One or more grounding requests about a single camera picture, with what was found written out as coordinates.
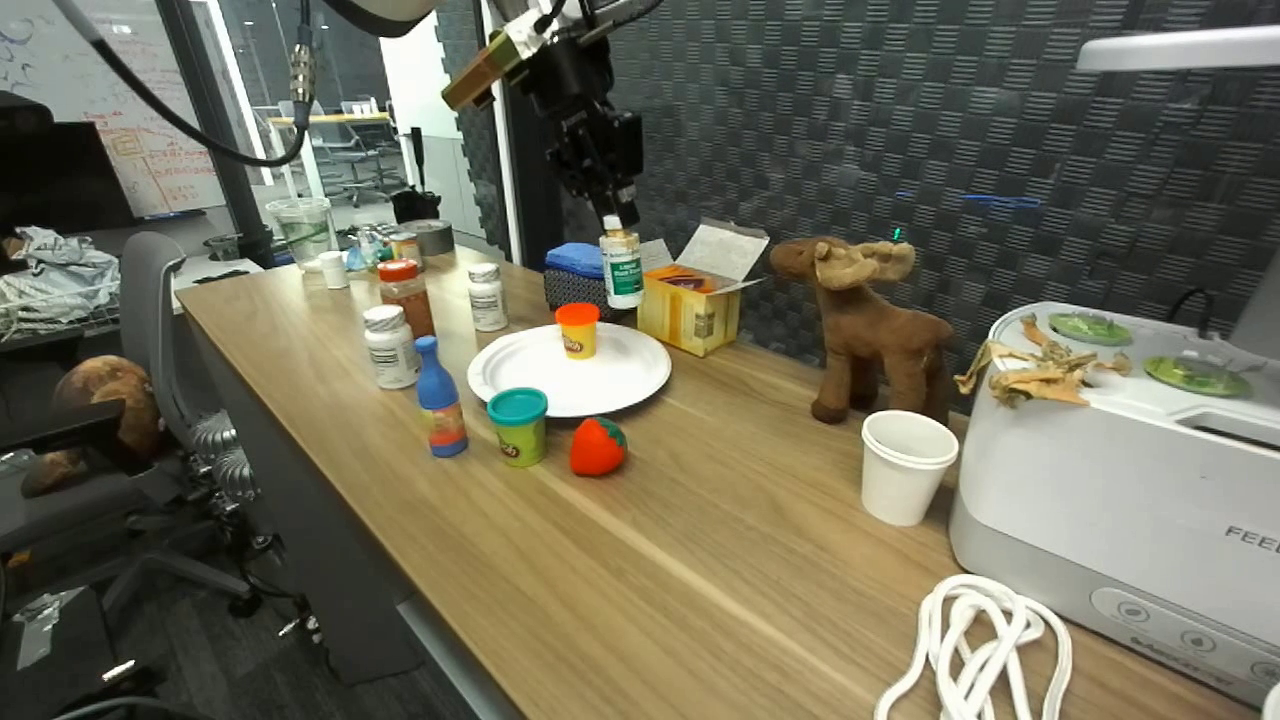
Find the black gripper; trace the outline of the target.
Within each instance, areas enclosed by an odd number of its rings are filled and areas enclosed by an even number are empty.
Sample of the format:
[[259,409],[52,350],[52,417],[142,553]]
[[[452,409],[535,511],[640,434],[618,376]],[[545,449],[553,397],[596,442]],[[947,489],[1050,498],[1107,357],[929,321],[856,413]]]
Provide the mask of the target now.
[[545,45],[529,59],[523,93],[549,131],[549,159],[558,181],[579,194],[583,211],[603,232],[614,202],[624,229],[640,229],[640,184],[643,172],[643,123],[635,113],[618,113],[612,93],[609,45],[579,48],[575,39]]

